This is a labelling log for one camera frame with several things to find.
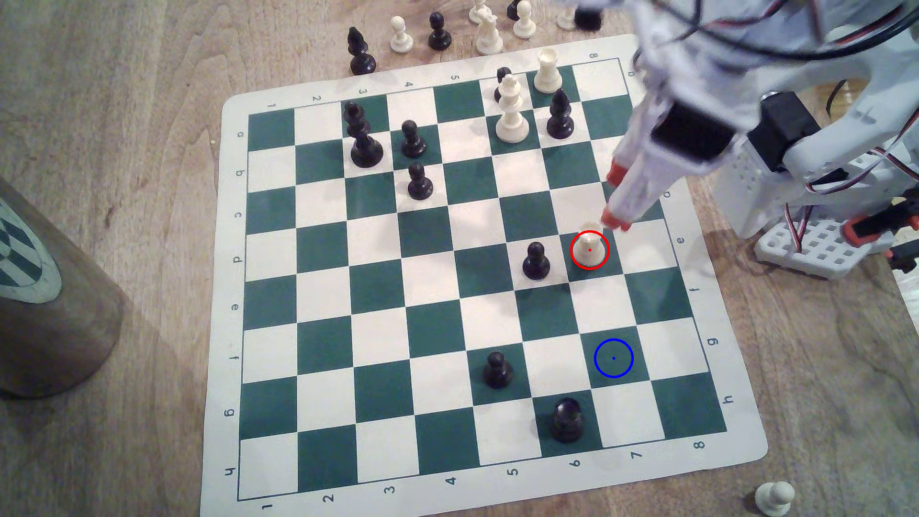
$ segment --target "white pawn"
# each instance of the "white pawn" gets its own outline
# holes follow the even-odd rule
[[[754,495],[756,508],[769,517],[781,517],[788,513],[793,499],[795,489],[785,481],[764,483],[756,489]]]
[[[402,17],[392,17],[390,25],[392,25],[392,31],[396,33],[390,40],[390,48],[400,54],[410,51],[414,46],[414,39],[405,34],[405,20]]]
[[[562,74],[559,74],[559,54],[553,49],[539,51],[539,71],[533,77],[533,86],[542,93],[555,93],[562,87]]]
[[[517,15],[520,19],[514,22],[514,34],[523,40],[529,40],[536,34],[536,23],[531,18],[533,6],[527,0],[517,4]]]

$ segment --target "wood grain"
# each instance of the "wood grain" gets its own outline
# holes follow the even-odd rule
[[[495,10],[502,5],[490,2]],[[196,515],[221,105],[231,95],[347,76],[345,35],[380,70],[471,57],[467,2],[44,0],[0,5],[0,174],[130,298],[98,374],[42,401],[0,401],[4,514]],[[416,37],[440,10],[453,45],[386,48],[394,14]],[[593,35],[557,30],[509,51]],[[630,32],[624,15],[597,36]],[[692,182],[766,426],[748,465],[601,488],[464,516],[746,515],[786,479],[790,515],[919,513],[919,359],[890,269],[867,260],[827,282],[757,264]]]

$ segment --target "captured chess piece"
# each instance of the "captured chess piece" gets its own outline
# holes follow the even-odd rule
[[[511,384],[514,378],[514,367],[505,359],[505,355],[498,350],[488,354],[488,362],[483,369],[485,383],[494,388],[501,389]]]
[[[347,30],[347,53],[354,56],[351,58],[352,74],[369,74],[377,69],[377,60],[367,53],[367,42],[356,27]]]
[[[453,37],[444,30],[444,15],[433,12],[428,21],[431,23],[433,32],[427,37],[427,46],[436,51],[445,51],[453,42]]]
[[[584,434],[584,415],[577,400],[565,397],[555,403],[549,431],[552,438],[562,443],[576,442],[581,438]]]

